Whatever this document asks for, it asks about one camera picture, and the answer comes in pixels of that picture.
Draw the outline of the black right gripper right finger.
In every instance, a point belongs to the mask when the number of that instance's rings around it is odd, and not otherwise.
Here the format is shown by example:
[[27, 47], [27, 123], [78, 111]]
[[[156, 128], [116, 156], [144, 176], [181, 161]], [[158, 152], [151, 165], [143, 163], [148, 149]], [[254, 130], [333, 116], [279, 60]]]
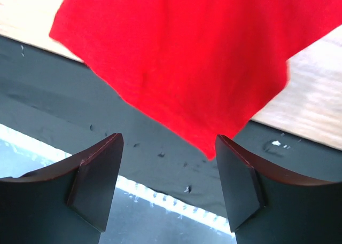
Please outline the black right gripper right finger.
[[341, 183], [278, 166], [226, 136], [216, 161], [238, 243], [341, 243]]

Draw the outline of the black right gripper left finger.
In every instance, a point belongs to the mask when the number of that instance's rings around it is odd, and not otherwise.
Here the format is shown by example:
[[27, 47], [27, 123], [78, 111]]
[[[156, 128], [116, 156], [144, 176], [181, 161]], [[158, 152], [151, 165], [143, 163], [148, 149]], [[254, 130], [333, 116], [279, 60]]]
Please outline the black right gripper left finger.
[[1, 243], [99, 243], [123, 152], [112, 134], [20, 177], [1, 179]]

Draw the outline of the red t shirt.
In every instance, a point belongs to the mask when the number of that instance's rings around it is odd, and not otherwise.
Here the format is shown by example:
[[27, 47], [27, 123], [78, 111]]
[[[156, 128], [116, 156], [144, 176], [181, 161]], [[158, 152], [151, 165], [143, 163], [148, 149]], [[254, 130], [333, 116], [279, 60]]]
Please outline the red t shirt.
[[49, 35], [212, 159], [340, 25], [341, 0], [63, 0]]

